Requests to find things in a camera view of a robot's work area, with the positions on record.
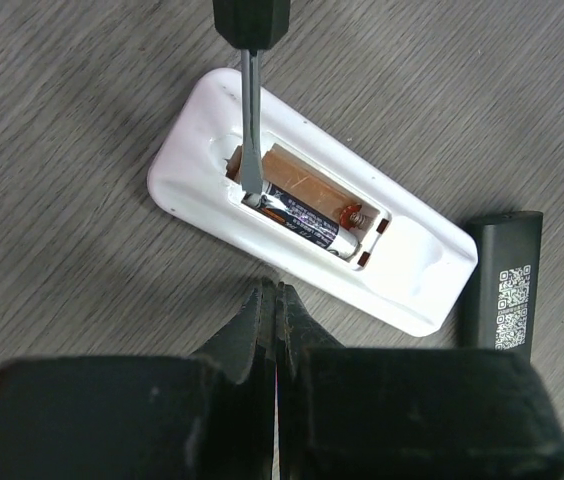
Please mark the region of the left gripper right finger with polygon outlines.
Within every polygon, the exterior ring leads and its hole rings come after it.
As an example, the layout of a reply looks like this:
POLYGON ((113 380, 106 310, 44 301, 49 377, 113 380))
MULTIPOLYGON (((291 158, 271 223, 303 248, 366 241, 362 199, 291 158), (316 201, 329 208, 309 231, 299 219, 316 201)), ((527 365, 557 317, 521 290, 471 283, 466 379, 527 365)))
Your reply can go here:
POLYGON ((355 348, 276 292, 284 479, 559 479, 564 435, 522 356, 355 348))

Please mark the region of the orange handled screwdriver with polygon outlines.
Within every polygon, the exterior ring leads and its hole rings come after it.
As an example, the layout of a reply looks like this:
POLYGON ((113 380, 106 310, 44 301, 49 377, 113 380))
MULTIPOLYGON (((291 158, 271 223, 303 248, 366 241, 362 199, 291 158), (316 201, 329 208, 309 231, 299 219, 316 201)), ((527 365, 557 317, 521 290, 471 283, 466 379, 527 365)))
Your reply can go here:
POLYGON ((241 52, 242 157, 240 181, 255 197, 263 191, 261 137, 261 53, 289 30, 290 0, 213 0, 215 29, 241 52))

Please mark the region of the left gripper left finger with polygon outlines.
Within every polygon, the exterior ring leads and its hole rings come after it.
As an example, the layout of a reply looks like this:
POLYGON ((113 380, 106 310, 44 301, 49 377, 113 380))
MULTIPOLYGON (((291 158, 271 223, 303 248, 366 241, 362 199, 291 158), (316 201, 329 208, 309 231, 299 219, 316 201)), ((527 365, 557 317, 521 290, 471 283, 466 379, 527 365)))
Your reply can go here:
POLYGON ((0 364, 0 479, 268 479, 276 287, 195 352, 0 364))

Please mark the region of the white remote control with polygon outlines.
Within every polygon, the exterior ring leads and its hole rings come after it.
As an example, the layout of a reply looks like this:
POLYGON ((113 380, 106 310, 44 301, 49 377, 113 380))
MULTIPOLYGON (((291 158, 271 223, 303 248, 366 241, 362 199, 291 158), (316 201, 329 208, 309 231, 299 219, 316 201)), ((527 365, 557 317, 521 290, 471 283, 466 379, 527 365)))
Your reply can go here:
POLYGON ((194 86, 149 170, 164 211, 403 332, 438 331, 477 263, 473 240, 269 92, 264 190, 240 183, 241 76, 194 86))

